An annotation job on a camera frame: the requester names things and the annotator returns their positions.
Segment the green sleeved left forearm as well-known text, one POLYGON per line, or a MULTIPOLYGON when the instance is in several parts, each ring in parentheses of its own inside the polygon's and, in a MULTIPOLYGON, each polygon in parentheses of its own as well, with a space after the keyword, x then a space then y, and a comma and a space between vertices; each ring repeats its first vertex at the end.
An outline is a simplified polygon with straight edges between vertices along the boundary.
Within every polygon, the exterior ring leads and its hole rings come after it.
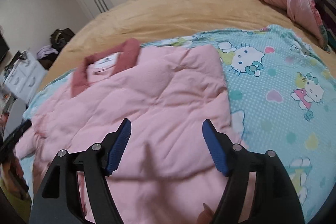
POLYGON ((14 210, 21 217, 21 219, 23 219, 25 223, 28 223, 31 213, 30 195, 27 193, 23 199, 16 197, 6 189, 5 183, 2 179, 1 179, 1 189, 5 197, 7 198, 11 206, 14 208, 14 210))

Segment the left hand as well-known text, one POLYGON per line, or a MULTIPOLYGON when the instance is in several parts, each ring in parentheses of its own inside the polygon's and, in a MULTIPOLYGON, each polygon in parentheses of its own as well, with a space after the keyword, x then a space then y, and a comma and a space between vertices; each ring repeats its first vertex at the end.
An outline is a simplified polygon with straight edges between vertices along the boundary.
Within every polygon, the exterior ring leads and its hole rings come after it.
POLYGON ((22 167, 16 156, 12 157, 8 162, 1 164, 1 178, 6 190, 20 200, 25 200, 27 197, 27 193, 19 183, 25 180, 23 175, 22 167))

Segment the right hand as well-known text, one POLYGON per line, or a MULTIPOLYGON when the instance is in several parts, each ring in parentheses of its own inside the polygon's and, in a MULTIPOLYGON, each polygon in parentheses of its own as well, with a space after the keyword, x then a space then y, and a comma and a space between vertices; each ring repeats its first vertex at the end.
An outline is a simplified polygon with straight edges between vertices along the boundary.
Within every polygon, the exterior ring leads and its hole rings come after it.
POLYGON ((206 203, 203 203, 203 211, 199 214, 196 224, 210 224, 213 217, 213 210, 206 203))

